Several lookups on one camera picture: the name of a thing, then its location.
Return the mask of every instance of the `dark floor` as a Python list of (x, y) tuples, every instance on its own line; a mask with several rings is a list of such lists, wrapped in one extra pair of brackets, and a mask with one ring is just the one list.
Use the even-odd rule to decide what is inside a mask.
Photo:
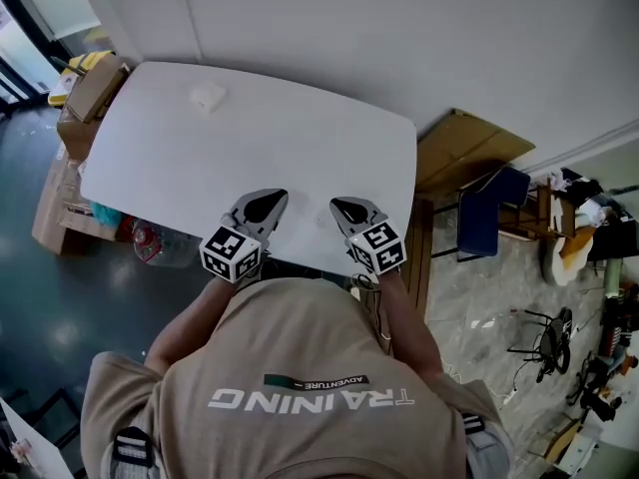
[(147, 266), (126, 244), (100, 241), (87, 256), (57, 257), (33, 240), (36, 207), (60, 146), (57, 119), (58, 111), (42, 108), (0, 123), (0, 395), (27, 389), (22, 409), (60, 387), (80, 406), (96, 353), (142, 360), (210, 278), (197, 264)]

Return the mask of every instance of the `box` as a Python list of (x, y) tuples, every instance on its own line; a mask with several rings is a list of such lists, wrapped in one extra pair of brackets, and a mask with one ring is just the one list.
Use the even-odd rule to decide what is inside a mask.
[(104, 115), (104, 107), (124, 84), (128, 68), (117, 55), (105, 55), (75, 84), (66, 106), (83, 123)]
[(417, 144), (415, 192), (454, 192), (534, 149), (494, 124), (452, 110)]
[(39, 244), (57, 255), (82, 254), (92, 240), (91, 237), (58, 225), (58, 213), (62, 205), (60, 189), (67, 161), (68, 156), (63, 144), (51, 163), (31, 230), (31, 236)]
[[(89, 71), (93, 69), (104, 56), (112, 54), (113, 52), (111, 50), (87, 53), (69, 60), (69, 66)], [(60, 80), (58, 80), (56, 86), (51, 89), (49, 93), (49, 106), (54, 108), (63, 107), (78, 78), (78, 74), (69, 68), (65, 68), (64, 71), (60, 73)]]
[(102, 121), (83, 123), (65, 105), (58, 119), (57, 129), (60, 140), (67, 148), (69, 158), (84, 162), (89, 157), (91, 146), (98, 134)]
[(60, 188), (61, 206), (58, 224), (63, 228), (78, 231), (84, 235), (114, 241), (118, 228), (103, 226), (93, 217), (91, 203), (80, 195), (81, 178), (78, 175), (80, 162), (69, 160)]

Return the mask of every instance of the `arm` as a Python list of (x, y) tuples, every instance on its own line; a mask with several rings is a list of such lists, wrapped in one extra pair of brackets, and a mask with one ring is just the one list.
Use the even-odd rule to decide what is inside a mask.
[(443, 372), (437, 343), (419, 313), (410, 306), (399, 273), (390, 271), (378, 280), (380, 308), (388, 319), (394, 356), (427, 382), (431, 376)]
[(144, 364), (157, 373), (204, 346), (236, 291), (220, 278), (211, 280), (200, 295), (156, 337)]

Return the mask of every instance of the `white table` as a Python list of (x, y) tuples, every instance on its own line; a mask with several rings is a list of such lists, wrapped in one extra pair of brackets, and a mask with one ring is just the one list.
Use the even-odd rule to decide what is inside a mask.
[[(212, 112), (194, 91), (227, 91)], [(408, 225), (414, 124), (337, 94), (251, 73), (147, 62), (115, 98), (82, 182), (91, 201), (171, 229), (210, 235), (239, 196), (289, 191), (271, 236), (279, 259), (350, 275), (328, 202), (374, 201)]]

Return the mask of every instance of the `white paper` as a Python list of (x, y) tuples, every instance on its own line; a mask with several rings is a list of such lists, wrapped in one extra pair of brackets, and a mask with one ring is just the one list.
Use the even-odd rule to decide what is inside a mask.
[(31, 444), (32, 452), (29, 454), (29, 461), (45, 474), (44, 477), (46, 479), (73, 479), (73, 474), (60, 454), (60, 450), (27, 424), (4, 399), (0, 398), (0, 404), (18, 441), (27, 440)]
[(552, 196), (550, 200), (550, 214), (552, 216), (552, 222), (554, 229), (561, 233), (561, 220), (563, 218), (563, 207), (561, 206), (561, 200), (558, 197)]

